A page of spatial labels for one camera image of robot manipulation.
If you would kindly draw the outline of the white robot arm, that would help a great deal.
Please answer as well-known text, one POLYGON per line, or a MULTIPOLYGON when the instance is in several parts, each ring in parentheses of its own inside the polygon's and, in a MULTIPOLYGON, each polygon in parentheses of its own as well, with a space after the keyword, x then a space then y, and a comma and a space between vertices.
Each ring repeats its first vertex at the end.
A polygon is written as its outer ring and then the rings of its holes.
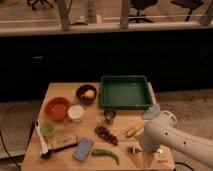
POLYGON ((213 140, 183 132, 176 128, 176 123, 176 116, 169 111, 162 111, 146 122, 138 137, 142 150, 154 153, 164 145, 213 169, 213 140))

